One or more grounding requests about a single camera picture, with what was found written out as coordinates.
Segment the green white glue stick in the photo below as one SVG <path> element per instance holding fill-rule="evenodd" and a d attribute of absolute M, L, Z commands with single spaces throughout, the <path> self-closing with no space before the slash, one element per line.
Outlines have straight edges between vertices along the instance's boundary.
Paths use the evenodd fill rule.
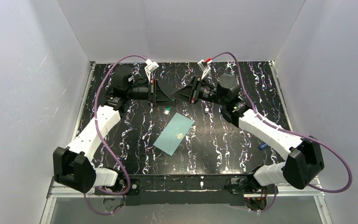
<path fill-rule="evenodd" d="M 170 110 L 171 110 L 170 107 L 165 108 L 164 114 L 165 114 L 165 115 L 168 115 L 168 114 L 170 113 Z"/>

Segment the light green envelope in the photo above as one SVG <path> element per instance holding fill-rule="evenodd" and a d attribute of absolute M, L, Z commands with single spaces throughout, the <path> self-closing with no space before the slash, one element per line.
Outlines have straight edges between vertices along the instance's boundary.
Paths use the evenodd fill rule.
<path fill-rule="evenodd" d="M 172 156 L 194 124 L 194 121 L 179 114 L 174 114 L 173 118 L 158 136 L 153 145 Z"/>

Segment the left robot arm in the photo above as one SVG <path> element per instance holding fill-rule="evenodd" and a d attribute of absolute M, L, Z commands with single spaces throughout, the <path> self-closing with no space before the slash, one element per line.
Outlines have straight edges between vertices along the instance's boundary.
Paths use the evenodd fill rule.
<path fill-rule="evenodd" d="M 104 99 L 97 104 L 94 118 L 66 147 L 53 152 L 54 181 L 81 193 L 94 187 L 113 187 L 120 173 L 111 168 L 95 168 L 94 154 L 109 131 L 127 112 L 131 100 L 147 100 L 151 107 L 172 107 L 171 99 L 151 74 L 159 65 L 147 60 L 146 77 L 134 79 L 129 66 L 115 69 Z"/>

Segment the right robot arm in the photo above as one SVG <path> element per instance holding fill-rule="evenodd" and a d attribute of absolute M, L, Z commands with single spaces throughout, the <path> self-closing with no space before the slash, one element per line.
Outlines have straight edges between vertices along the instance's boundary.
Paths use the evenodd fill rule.
<path fill-rule="evenodd" d="M 254 112 L 240 98 L 240 90 L 233 75 L 221 75 L 216 87 L 194 76 L 185 87 L 174 91 L 171 97 L 190 104 L 200 99 L 219 104 L 227 122 L 259 138 L 284 159 L 278 164 L 258 166 L 234 187 L 257 191 L 271 184 L 289 184 L 296 189 L 304 189 L 324 169 L 320 146 L 304 137 L 286 133 Z"/>

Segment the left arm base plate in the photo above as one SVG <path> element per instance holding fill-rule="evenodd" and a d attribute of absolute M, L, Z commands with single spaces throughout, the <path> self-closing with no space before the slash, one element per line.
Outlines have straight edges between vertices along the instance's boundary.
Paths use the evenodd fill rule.
<path fill-rule="evenodd" d="M 124 192 L 128 189 L 127 180 L 120 179 L 115 185 L 110 187 L 101 187 L 94 190 L 95 195 L 108 195 L 108 196 L 119 196 L 118 193 Z M 125 193 L 126 196 L 138 195 L 140 192 L 140 180 L 130 179 L 129 190 Z"/>

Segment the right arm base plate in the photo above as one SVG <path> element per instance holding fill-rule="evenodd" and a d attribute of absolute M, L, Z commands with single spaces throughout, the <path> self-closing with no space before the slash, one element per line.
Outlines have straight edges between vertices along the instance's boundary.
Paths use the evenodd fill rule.
<path fill-rule="evenodd" d="M 273 195 L 275 193 L 274 185 L 260 185 L 253 177 L 247 176 L 232 178 L 225 188 L 234 195 L 259 194 L 259 196 Z"/>

